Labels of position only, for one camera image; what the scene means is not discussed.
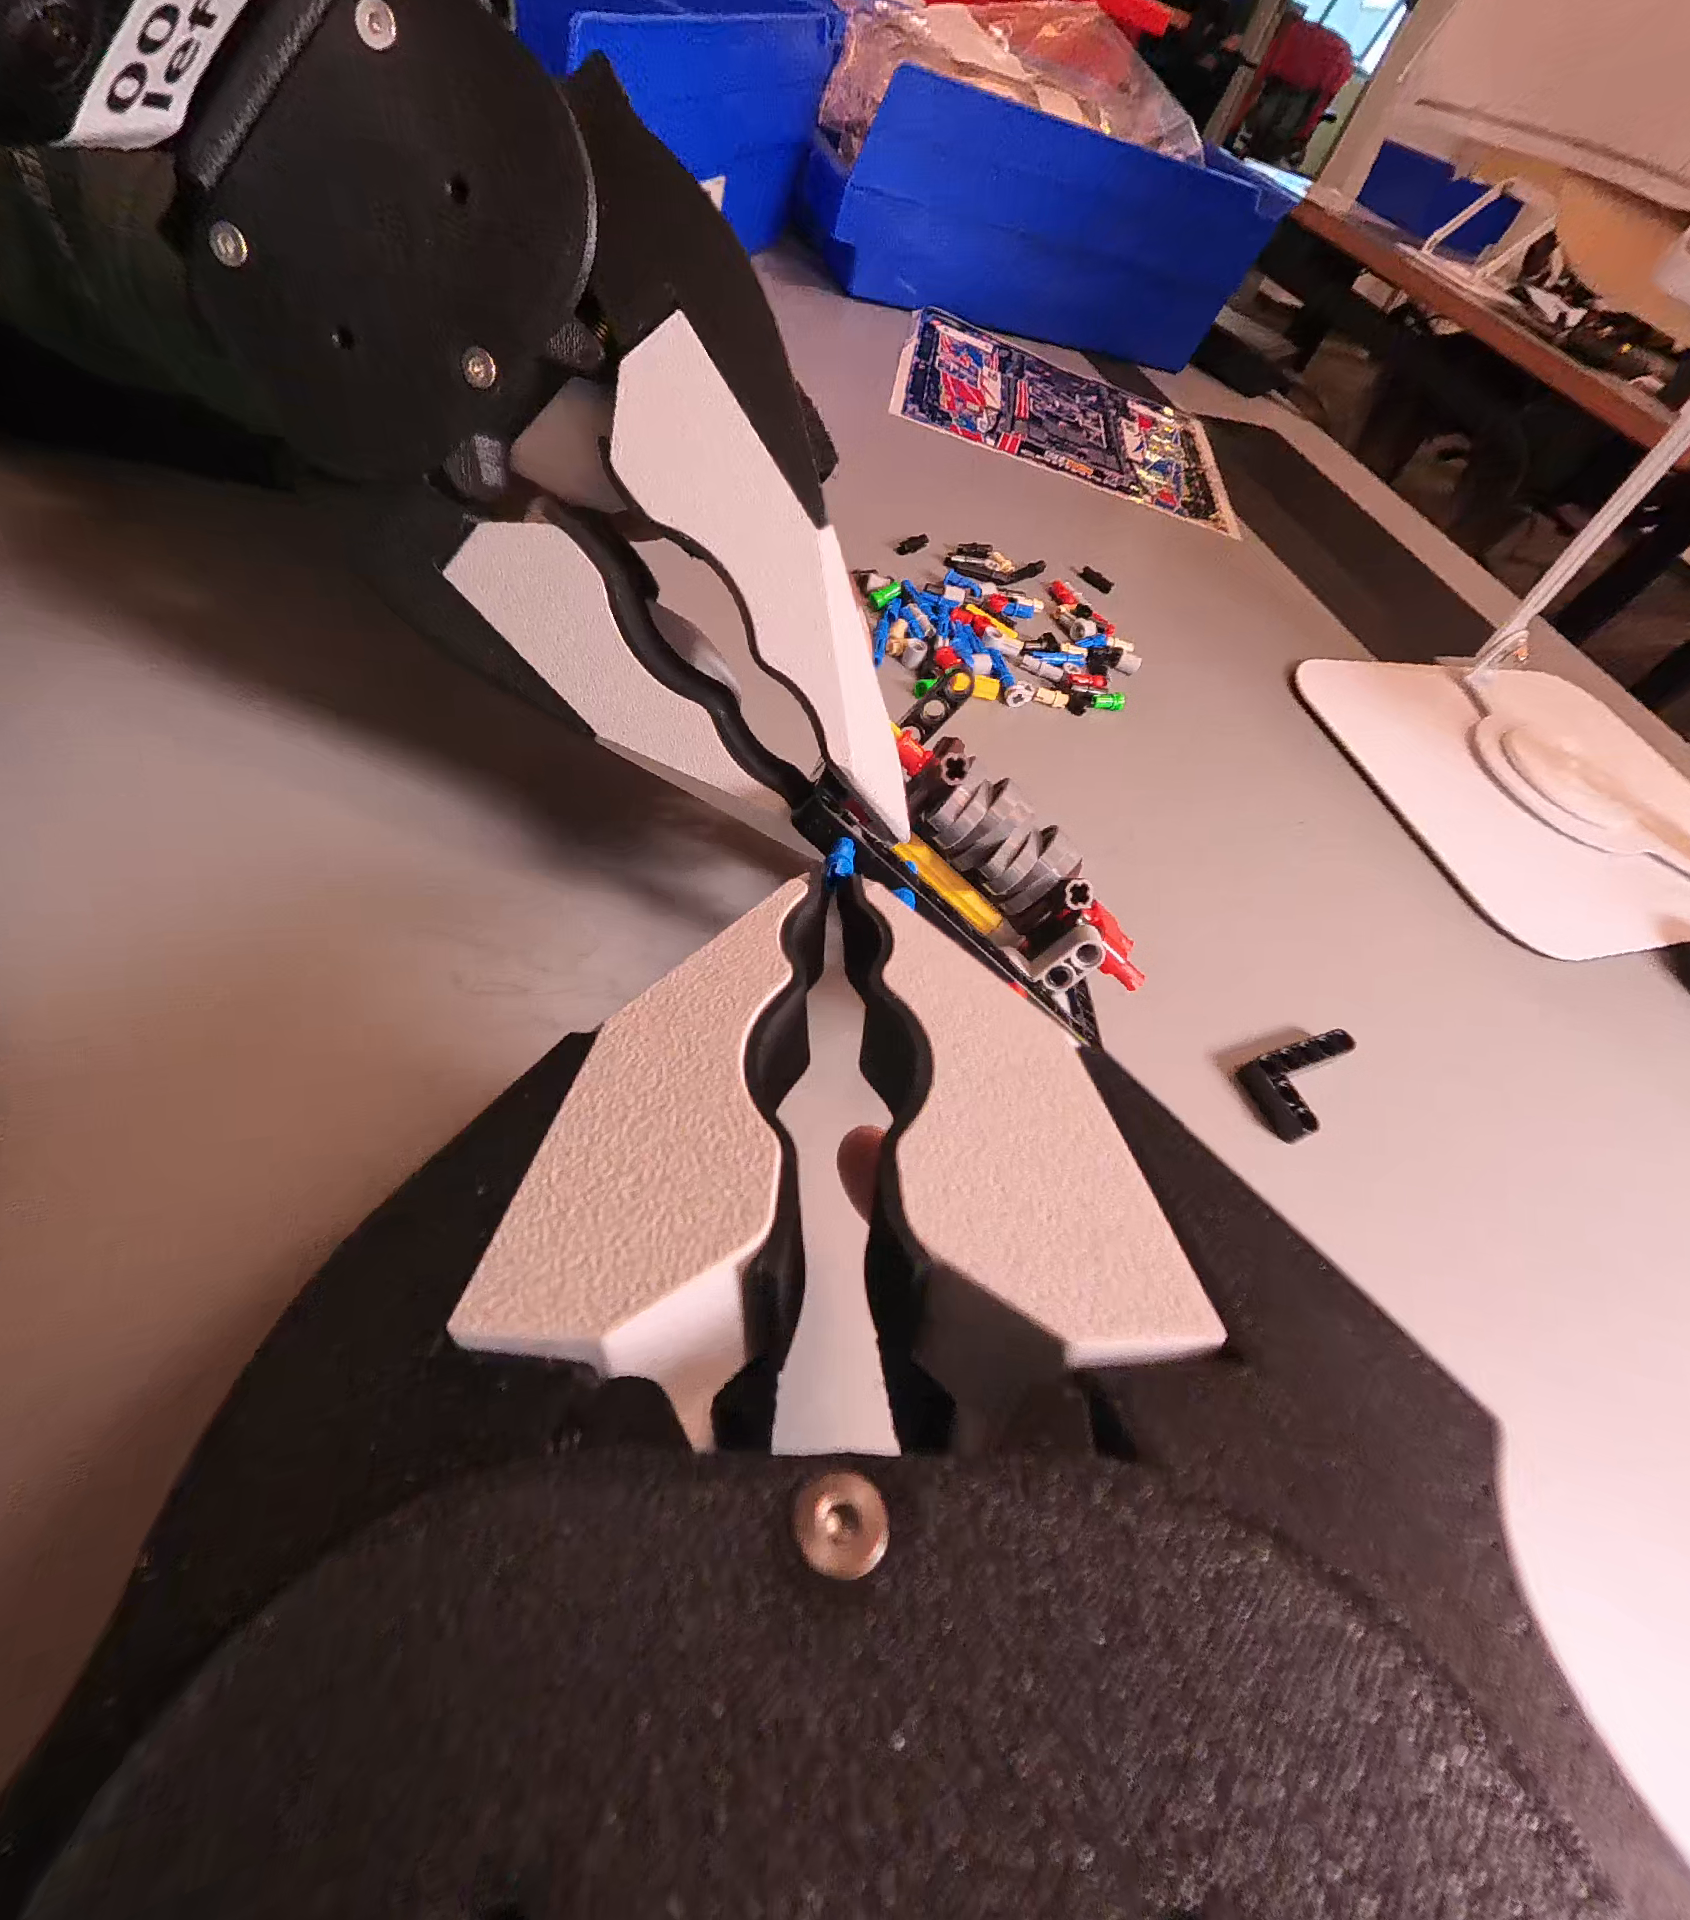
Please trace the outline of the white board with rounded corner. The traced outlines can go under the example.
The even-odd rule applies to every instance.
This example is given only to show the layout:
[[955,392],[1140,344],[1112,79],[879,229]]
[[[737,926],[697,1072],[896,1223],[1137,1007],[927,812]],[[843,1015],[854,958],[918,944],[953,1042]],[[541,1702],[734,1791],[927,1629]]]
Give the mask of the white board with rounded corner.
[[1542,616],[1690,449],[1690,398],[1468,658],[1314,658],[1295,689],[1489,922],[1561,962],[1690,941],[1690,775],[1530,662]]

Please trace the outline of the pile of small lego pieces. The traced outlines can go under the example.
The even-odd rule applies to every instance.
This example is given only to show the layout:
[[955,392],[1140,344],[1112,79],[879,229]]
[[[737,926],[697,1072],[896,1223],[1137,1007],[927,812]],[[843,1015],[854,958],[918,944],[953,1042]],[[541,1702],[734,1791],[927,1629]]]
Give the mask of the pile of small lego pieces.
[[1100,606],[1105,593],[985,539],[935,548],[918,533],[894,555],[938,560],[923,577],[853,574],[873,662],[908,688],[901,731],[929,740],[969,706],[1069,715],[1127,707],[1144,656]]

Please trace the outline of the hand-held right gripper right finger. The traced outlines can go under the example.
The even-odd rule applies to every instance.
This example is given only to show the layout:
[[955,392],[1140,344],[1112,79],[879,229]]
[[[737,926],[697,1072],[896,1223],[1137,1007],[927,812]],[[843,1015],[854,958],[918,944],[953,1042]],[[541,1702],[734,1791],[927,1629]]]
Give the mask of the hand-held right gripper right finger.
[[865,1257],[899,1419],[1227,1340],[1093,1068],[1102,1058],[871,879],[845,887],[860,1073],[886,1109]]

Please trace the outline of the dark angled lego beam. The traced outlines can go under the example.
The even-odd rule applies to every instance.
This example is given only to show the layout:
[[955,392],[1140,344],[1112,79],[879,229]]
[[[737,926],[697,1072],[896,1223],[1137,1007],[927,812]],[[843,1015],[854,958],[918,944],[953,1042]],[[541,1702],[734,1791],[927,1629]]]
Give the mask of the dark angled lego beam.
[[1298,1078],[1348,1055],[1356,1043],[1355,1033],[1343,1026],[1308,1032],[1243,1062],[1232,1079],[1277,1139],[1312,1139],[1321,1132],[1321,1120]]

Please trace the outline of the printed instruction sheet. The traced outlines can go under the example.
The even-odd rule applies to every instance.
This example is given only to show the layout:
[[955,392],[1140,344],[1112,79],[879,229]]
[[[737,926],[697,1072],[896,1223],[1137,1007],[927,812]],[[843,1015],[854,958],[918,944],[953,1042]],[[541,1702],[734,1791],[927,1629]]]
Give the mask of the printed instruction sheet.
[[938,307],[913,314],[891,411],[1179,521],[1243,538],[1200,420]]

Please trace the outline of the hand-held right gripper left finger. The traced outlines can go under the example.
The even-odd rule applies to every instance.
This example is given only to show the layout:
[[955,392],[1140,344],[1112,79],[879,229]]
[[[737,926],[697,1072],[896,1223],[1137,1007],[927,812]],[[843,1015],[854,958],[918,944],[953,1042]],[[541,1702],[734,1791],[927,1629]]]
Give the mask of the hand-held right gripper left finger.
[[768,1447],[806,1293],[783,1103],[827,908],[824,875],[787,881],[589,1033],[451,1311],[458,1347],[646,1379],[694,1447]]

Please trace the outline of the wooden workbench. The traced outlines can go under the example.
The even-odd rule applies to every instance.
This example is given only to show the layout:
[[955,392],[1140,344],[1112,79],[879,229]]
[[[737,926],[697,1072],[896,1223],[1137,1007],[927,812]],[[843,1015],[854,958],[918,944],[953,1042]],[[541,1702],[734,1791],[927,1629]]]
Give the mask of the wooden workbench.
[[[1650,447],[1673,428],[1674,413],[1654,395],[1574,359],[1564,348],[1516,318],[1504,299],[1492,299],[1478,285],[1462,280],[1454,261],[1412,246],[1405,234],[1368,216],[1363,205],[1337,207],[1305,197],[1295,204],[1288,222],[1355,261],[1358,273],[1405,294],[1435,318],[1457,324],[1501,359],[1530,373],[1552,394],[1622,434],[1631,443]],[[1690,472],[1690,446],[1680,453],[1676,467]]]

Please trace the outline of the red office chair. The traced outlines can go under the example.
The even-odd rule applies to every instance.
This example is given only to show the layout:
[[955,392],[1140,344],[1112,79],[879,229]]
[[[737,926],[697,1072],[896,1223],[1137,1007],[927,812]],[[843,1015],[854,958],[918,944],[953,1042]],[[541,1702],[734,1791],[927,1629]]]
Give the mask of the red office chair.
[[1292,166],[1355,76],[1350,43],[1297,3],[1287,3],[1256,62],[1243,118],[1229,146],[1236,155]]

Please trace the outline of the blue storage bin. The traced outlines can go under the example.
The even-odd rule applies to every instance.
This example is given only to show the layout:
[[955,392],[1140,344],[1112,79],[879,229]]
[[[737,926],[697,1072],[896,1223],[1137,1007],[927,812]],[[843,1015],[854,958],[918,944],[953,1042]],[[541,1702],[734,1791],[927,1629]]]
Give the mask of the blue storage bin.
[[1443,242],[1446,253],[1470,261],[1499,246],[1525,209],[1507,190],[1489,204],[1484,193],[1486,184],[1457,169],[1453,160],[1384,140],[1361,184],[1358,204],[1417,242],[1470,211]]
[[1179,371],[1307,186],[1180,160],[907,62],[854,160],[819,129],[797,223],[853,298]]
[[600,54],[746,252],[783,234],[846,20],[827,2],[517,2],[557,76]]

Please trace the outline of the white lamp head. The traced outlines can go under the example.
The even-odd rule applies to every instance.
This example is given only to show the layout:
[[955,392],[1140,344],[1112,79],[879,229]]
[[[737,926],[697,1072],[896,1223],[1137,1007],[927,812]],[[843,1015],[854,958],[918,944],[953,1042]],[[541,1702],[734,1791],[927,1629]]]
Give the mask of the white lamp head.
[[1690,3],[1453,3],[1389,131],[1532,187],[1576,276],[1690,346]]

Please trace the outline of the clear plastic bag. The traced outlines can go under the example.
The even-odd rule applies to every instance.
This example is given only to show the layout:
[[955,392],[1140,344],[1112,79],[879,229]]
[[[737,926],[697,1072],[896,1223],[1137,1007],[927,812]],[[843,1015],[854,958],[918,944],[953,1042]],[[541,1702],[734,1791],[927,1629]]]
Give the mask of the clear plastic bag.
[[1137,16],[1153,3],[843,3],[843,39],[817,124],[857,160],[896,77],[918,67],[1172,160],[1202,162],[1200,129],[1144,57]]

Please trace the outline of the black frame lego assembly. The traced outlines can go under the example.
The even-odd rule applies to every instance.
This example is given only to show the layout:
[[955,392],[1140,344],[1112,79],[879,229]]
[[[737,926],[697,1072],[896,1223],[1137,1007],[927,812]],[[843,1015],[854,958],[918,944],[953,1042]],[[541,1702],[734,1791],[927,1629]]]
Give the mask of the black frame lego assembly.
[[916,684],[891,725],[908,807],[902,833],[883,832],[832,765],[794,786],[791,824],[835,881],[886,886],[1079,1043],[1100,1047],[1094,984],[1135,994],[1147,975],[1073,838],[955,733],[973,698],[1001,689],[994,675],[955,663]]

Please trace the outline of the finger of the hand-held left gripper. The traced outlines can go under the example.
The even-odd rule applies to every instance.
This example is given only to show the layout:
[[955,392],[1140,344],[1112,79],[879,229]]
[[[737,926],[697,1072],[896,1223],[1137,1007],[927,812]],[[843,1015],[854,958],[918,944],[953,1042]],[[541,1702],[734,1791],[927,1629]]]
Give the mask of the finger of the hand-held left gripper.
[[812,769],[746,717],[723,652],[665,609],[635,544],[597,509],[475,520],[444,584],[611,752],[788,843],[854,833],[854,590],[835,527],[804,509],[687,509],[658,539],[708,565],[759,673],[797,701]]
[[754,660],[806,707],[827,769],[886,839],[908,839],[907,774],[839,533],[803,504],[685,312],[619,364],[609,466],[725,577]]

